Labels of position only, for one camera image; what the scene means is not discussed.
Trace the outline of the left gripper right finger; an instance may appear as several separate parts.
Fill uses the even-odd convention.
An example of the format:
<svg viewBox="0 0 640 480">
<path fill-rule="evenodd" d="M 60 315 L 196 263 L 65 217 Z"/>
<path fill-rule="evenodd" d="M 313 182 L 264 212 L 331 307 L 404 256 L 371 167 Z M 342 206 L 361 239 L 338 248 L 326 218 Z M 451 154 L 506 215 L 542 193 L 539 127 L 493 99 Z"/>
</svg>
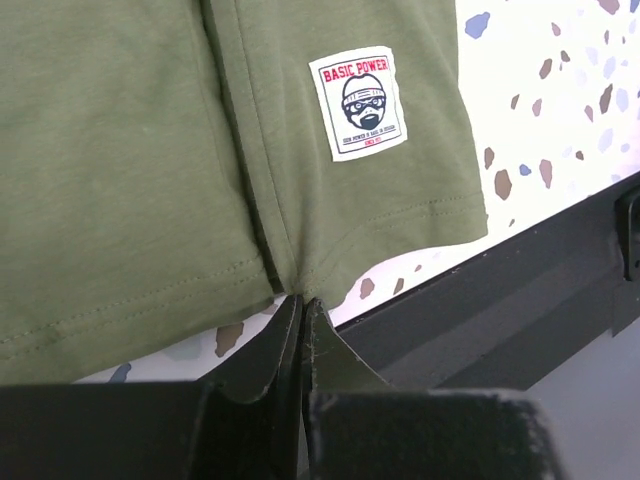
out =
<svg viewBox="0 0 640 480">
<path fill-rule="evenodd" d="M 304 310 L 302 388 L 311 392 L 391 393 L 395 388 L 374 371 L 335 330 L 319 298 Z"/>
</svg>

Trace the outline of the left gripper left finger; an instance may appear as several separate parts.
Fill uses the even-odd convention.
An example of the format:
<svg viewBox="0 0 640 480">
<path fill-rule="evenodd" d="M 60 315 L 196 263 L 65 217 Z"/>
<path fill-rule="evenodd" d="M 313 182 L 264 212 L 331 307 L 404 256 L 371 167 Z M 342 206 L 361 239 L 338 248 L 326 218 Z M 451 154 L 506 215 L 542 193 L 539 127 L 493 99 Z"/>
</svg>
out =
<svg viewBox="0 0 640 480">
<path fill-rule="evenodd" d="M 259 401 L 277 383 L 284 371 L 284 379 L 300 345 L 303 301 L 288 296 L 263 330 L 255 335 L 228 360 L 202 377 L 202 381 L 237 404 Z"/>
</svg>

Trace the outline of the olive green tank top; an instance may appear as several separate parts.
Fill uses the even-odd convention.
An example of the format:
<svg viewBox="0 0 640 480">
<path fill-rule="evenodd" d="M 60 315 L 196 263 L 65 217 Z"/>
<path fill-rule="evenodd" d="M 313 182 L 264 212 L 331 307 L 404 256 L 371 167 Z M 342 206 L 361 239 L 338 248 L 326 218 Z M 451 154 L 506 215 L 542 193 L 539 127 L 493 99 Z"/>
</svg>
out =
<svg viewBox="0 0 640 480">
<path fill-rule="evenodd" d="M 452 1 L 5 1 L 1 381 L 487 232 Z"/>
</svg>

